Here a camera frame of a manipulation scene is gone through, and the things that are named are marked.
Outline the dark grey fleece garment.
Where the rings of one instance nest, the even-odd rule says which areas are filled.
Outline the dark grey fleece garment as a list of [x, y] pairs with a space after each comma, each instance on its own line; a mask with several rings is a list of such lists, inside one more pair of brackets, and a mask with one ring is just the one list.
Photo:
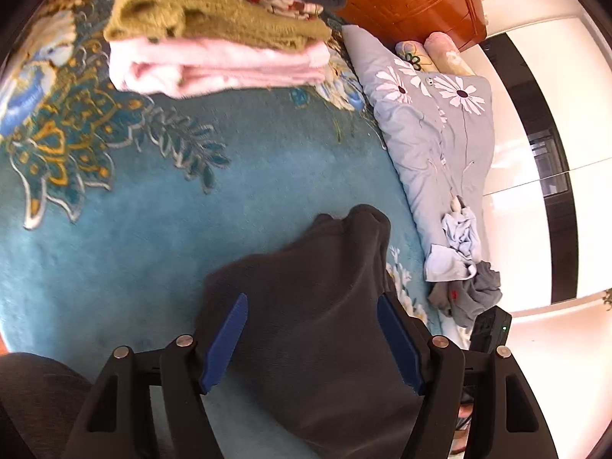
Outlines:
[[420, 398], [406, 386], [376, 318], [394, 285], [390, 222], [358, 205], [320, 215], [293, 243], [213, 272], [197, 323], [232, 293], [248, 319], [231, 360], [256, 402], [322, 458], [397, 458]]

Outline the dark grey crumpled cloth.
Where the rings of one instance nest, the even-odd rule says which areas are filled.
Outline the dark grey crumpled cloth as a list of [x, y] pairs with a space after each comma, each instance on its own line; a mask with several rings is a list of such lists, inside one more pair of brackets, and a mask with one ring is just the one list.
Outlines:
[[428, 301], [458, 326], [472, 329], [476, 318], [501, 298], [500, 272], [492, 269], [490, 262], [481, 261], [471, 279], [436, 283]]

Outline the light blue crumpled cloth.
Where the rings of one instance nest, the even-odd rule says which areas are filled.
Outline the light blue crumpled cloth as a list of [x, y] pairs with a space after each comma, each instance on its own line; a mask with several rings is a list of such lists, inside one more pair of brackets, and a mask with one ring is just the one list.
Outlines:
[[445, 213], [442, 231], [447, 244], [433, 244], [424, 263], [427, 282], [465, 281], [476, 275], [482, 261], [482, 244], [477, 219], [468, 206], [458, 212]]

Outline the grey daisy print pillow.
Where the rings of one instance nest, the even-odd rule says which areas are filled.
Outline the grey daisy print pillow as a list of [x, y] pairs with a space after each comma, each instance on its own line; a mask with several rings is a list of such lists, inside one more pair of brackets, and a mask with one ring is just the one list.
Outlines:
[[425, 259], [433, 244], [447, 244], [445, 213], [466, 206], [476, 216], [484, 259], [482, 197], [495, 148], [490, 83], [419, 73], [357, 25], [343, 26], [342, 37], [404, 186]]

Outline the teal floral blanket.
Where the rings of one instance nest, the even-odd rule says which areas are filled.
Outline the teal floral blanket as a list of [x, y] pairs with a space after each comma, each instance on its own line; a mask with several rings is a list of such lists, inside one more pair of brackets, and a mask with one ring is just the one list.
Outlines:
[[[311, 87], [172, 99], [117, 90], [114, 0], [1, 0], [1, 454], [58, 458], [111, 351], [197, 326], [218, 269], [296, 241], [317, 216], [387, 216], [386, 269], [434, 334], [402, 185], [326, 15], [353, 109]], [[322, 458], [230, 369], [204, 400], [228, 458]]]

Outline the yellow floral rolled pillow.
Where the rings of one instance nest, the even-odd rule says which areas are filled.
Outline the yellow floral rolled pillow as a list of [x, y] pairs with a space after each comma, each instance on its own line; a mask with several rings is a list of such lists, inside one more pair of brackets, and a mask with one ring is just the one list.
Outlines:
[[420, 42], [398, 42], [395, 45], [395, 53], [402, 60], [410, 63], [417, 72], [431, 73], [438, 70], [430, 55], [427, 54], [424, 45]]

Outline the pink floral rolled pillow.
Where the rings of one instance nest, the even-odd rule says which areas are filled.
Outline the pink floral rolled pillow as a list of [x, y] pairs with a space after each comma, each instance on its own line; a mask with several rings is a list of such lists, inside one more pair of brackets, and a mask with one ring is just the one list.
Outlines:
[[433, 32], [425, 40], [424, 48], [439, 72], [452, 73], [452, 75], [458, 76], [475, 75], [448, 34]]

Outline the orange wooden headboard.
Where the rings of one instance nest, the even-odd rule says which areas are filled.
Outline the orange wooden headboard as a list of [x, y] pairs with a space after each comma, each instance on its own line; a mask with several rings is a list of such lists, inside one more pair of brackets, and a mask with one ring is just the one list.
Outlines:
[[337, 15], [388, 47], [444, 32], [464, 51], [487, 38], [481, 0], [347, 0]]

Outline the pink folded towel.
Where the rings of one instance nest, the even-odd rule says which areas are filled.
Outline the pink folded towel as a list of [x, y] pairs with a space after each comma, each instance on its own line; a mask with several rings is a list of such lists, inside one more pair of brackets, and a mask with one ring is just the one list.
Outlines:
[[229, 89], [321, 84], [330, 57], [324, 42], [283, 52], [223, 39], [132, 38], [111, 42], [109, 77], [118, 90], [192, 98]]

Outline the olive green knitted sweater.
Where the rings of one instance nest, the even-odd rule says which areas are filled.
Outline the olive green knitted sweater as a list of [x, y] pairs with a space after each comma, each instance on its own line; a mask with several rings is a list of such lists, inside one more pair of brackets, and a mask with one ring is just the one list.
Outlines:
[[108, 42], [205, 37], [286, 52], [328, 42], [331, 34], [319, 18], [283, 17], [247, 0], [115, 0], [104, 29]]

